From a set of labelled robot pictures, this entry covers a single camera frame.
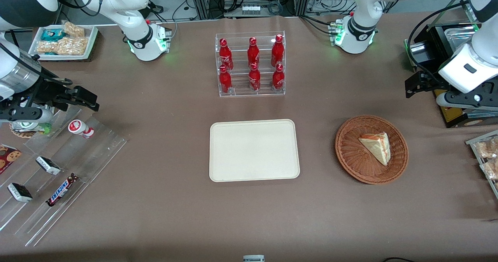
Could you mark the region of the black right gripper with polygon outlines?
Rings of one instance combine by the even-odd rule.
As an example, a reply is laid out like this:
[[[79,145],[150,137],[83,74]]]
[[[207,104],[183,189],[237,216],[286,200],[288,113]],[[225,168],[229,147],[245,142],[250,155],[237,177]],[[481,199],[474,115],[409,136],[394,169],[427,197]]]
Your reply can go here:
[[[98,112],[97,95],[82,86],[71,88],[69,79],[38,79],[30,88],[23,91],[23,107],[55,107],[66,111],[69,105],[80,105]]]

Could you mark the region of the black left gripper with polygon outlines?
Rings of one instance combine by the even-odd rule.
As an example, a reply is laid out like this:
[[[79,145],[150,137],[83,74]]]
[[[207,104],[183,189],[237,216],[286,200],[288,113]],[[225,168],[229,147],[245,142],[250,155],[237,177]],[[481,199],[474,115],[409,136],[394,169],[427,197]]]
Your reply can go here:
[[[448,83],[438,73],[418,71],[405,80],[405,97],[407,99],[419,92],[448,90]]]

